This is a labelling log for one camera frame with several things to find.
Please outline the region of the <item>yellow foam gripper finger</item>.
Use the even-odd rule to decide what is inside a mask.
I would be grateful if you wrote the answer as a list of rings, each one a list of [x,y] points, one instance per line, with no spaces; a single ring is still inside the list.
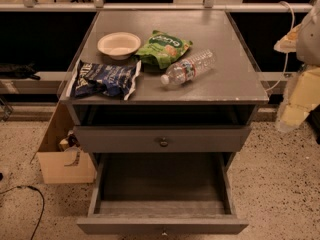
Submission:
[[[284,35],[280,40],[278,40],[274,45],[274,50],[281,53],[295,52],[297,36],[300,27],[300,24],[296,25],[286,35]]]
[[[286,84],[284,100],[276,118],[276,129],[290,132],[297,129],[320,105],[320,68],[307,66]]]

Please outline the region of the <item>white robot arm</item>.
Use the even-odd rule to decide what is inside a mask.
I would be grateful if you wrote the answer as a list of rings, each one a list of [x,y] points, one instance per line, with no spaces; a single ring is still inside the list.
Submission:
[[[320,0],[302,22],[276,42],[274,49],[295,53],[303,69],[286,84],[276,128],[287,133],[298,128],[320,105]]]

